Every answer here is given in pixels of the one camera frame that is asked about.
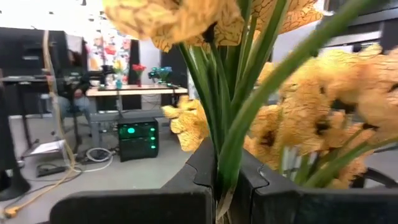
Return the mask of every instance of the metal stand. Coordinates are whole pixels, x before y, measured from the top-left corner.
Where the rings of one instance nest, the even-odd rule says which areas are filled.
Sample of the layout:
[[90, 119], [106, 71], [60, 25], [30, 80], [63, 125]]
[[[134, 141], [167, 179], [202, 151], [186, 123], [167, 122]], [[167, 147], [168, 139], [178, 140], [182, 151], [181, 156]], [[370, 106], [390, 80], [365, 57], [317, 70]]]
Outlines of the metal stand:
[[2, 83], [0, 83], [0, 108], [0, 142], [2, 145], [0, 152], [0, 202], [2, 202], [23, 195], [30, 189], [30, 185], [21, 175], [18, 167]]

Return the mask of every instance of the power strip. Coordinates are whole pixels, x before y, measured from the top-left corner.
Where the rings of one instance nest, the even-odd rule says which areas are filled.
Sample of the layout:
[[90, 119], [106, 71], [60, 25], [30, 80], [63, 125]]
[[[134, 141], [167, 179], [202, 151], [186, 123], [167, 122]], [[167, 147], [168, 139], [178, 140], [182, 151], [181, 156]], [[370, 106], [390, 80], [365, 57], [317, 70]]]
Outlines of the power strip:
[[53, 175], [53, 174], [59, 174], [59, 173], [65, 172], [66, 170], [67, 170], [66, 167], [55, 167], [55, 168], [50, 168], [50, 169], [39, 168], [39, 169], [36, 169], [36, 178], [45, 177], [45, 176]]

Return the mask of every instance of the electronic device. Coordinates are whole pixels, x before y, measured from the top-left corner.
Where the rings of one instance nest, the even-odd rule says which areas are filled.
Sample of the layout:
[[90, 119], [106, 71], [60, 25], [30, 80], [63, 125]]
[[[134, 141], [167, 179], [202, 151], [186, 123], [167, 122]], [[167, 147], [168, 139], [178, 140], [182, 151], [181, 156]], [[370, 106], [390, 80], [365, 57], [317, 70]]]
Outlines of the electronic device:
[[120, 161], [157, 157], [159, 152], [159, 127], [154, 118], [118, 121]]

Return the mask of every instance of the white cable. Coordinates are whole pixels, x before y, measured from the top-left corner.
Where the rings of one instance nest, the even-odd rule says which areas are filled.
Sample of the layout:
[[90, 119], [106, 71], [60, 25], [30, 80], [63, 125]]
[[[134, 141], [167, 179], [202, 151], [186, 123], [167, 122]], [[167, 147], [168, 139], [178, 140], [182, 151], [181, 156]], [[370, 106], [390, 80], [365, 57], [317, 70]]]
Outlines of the white cable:
[[[104, 159], [95, 159], [94, 157], [91, 156], [91, 152], [93, 151], [104, 151], [107, 152], [109, 154], [109, 156], [105, 157]], [[101, 148], [101, 147], [96, 147], [96, 148], [92, 148], [87, 150], [86, 152], [86, 156], [87, 158], [89, 158], [90, 160], [94, 161], [94, 162], [104, 162], [107, 161], [110, 157], [112, 157], [113, 153], [107, 149]]]
[[[100, 168], [96, 168], [96, 169], [91, 169], [91, 170], [84, 170], [84, 169], [82, 169], [82, 170], [76, 170], [76, 169], [73, 169], [73, 171], [75, 171], [75, 172], [95, 172], [95, 171], [103, 170], [103, 169], [107, 168], [108, 166], [110, 166], [110, 165], [112, 164], [112, 162], [113, 162], [113, 153], [112, 153], [111, 151], [109, 151], [109, 150], [107, 150], [107, 149], [103, 149], [103, 148], [92, 148], [92, 149], [95, 149], [95, 150], [99, 150], [99, 149], [100, 149], [100, 150], [102, 150], [102, 151], [108, 151], [108, 152], [110, 153], [110, 156], [107, 157], [107, 159], [109, 159], [108, 163], [107, 163], [105, 166], [100, 167]], [[65, 162], [65, 164], [66, 164], [69, 168], [72, 168], [71, 165], [70, 165], [70, 163], [69, 163], [68, 156], [65, 155], [65, 153], [66, 153], [65, 150], [62, 150], [63, 161]]]
[[74, 169], [74, 171], [75, 172], [96, 172], [96, 171], [100, 171], [100, 170], [103, 170], [103, 169], [107, 168], [108, 166], [111, 165], [112, 162], [113, 162], [113, 156], [109, 159], [109, 162], [103, 167], [100, 167], [100, 168], [97, 168], [97, 169], [91, 169], [91, 170], [82, 170], [82, 171]]

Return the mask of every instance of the red flower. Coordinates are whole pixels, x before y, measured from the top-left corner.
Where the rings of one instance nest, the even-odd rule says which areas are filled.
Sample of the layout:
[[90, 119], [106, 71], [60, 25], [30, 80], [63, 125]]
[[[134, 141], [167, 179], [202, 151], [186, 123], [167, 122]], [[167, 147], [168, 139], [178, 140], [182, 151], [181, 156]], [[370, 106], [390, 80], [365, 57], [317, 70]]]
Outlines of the red flower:
[[131, 67], [136, 72], [143, 72], [146, 69], [146, 67], [141, 64], [138, 64], [138, 65], [134, 64]]

